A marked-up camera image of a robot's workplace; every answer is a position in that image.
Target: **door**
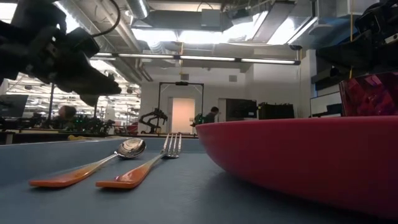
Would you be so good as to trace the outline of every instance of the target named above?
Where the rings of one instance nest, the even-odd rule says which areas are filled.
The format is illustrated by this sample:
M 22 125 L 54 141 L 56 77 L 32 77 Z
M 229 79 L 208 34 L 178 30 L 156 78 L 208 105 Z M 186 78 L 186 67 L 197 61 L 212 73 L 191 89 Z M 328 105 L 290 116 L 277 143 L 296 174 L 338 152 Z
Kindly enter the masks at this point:
M 190 119 L 195 117 L 195 99 L 173 98 L 172 132 L 193 133 Z

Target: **red object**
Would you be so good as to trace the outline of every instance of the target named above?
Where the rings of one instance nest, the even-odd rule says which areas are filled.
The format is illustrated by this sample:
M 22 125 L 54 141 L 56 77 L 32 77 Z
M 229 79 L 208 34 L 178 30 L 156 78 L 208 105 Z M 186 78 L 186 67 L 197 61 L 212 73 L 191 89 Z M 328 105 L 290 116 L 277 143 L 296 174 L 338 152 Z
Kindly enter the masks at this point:
M 132 125 L 127 126 L 127 132 L 130 135 L 137 135 L 137 133 L 138 133 L 138 123 L 135 122 Z
M 279 119 L 197 126 L 208 155 L 244 180 L 398 219 L 398 117 Z
M 344 116 L 398 115 L 398 73 L 365 75 L 340 83 Z

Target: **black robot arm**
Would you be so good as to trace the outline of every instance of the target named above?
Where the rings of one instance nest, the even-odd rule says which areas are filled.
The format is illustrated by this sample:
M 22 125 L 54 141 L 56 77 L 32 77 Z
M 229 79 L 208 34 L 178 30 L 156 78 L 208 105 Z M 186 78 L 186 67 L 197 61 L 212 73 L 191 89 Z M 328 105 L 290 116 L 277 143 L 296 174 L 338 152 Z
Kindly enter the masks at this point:
M 149 116 L 153 116 L 152 118 L 149 118 L 148 121 L 144 121 L 144 118 L 149 117 Z M 165 122 L 168 120 L 168 117 L 165 113 L 163 113 L 162 110 L 155 108 L 154 111 L 144 114 L 139 118 L 139 121 L 141 124 L 144 124 L 146 126 L 150 127 L 150 132 L 149 133 L 155 133 L 155 130 L 157 128 L 160 128 L 160 126 L 152 124 L 151 121 L 153 119 L 163 119 L 163 124 L 165 124 Z
M 47 0 L 20 0 L 11 24 L 0 21 L 0 78 L 15 80 L 22 72 L 74 91 L 91 106 L 99 95 L 120 93 L 115 81 L 89 63 L 100 51 L 93 36 L 82 28 L 66 34 L 65 19 Z
M 398 0 L 376 3 L 356 19 L 358 33 L 352 42 L 317 50 L 317 56 L 341 73 L 353 69 L 353 76 L 398 69 Z

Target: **spoon head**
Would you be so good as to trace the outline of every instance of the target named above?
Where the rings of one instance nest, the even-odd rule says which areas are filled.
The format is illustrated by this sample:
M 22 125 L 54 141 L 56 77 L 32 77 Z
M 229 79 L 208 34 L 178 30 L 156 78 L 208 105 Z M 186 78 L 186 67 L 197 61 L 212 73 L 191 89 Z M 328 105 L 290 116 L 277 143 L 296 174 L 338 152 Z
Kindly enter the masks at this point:
M 143 139 L 132 138 L 120 144 L 118 150 L 116 150 L 115 153 L 123 158 L 132 159 L 141 155 L 146 147 L 147 144 Z

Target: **cable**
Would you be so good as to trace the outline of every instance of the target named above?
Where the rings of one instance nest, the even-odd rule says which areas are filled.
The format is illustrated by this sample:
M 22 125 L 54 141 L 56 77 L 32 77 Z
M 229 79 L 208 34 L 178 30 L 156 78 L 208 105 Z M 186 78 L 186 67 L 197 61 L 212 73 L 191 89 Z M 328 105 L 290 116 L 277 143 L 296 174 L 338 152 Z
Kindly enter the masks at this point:
M 117 26 L 119 25 L 119 23 L 120 23 L 120 20 L 121 20 L 120 8 L 119 8 L 118 4 L 116 4 L 116 2 L 114 0 L 109 0 L 109 1 L 115 6 L 115 8 L 116 8 L 116 10 L 118 12 L 118 18 L 116 19 L 116 22 L 113 24 L 113 26 L 111 28 L 109 28 L 108 30 L 106 30 L 104 32 L 93 34 L 93 35 L 91 35 L 92 37 L 99 37 L 99 36 L 108 34 L 108 33 L 112 32 L 113 30 L 115 30 L 117 28 Z
M 351 0 L 351 35 L 349 37 L 349 40 L 352 42 L 353 41 L 353 36 L 354 36 L 354 0 Z M 351 66 L 351 70 L 349 71 L 349 79 L 352 79 L 353 77 L 353 67 Z
M 211 9 L 213 9 L 213 6 L 211 6 L 211 4 L 209 4 L 208 2 L 203 2 L 203 1 L 201 1 L 201 2 L 199 3 L 199 6 L 197 7 L 197 12 L 199 11 L 199 7 L 200 7 L 203 3 L 206 3 L 208 6 L 211 7 Z

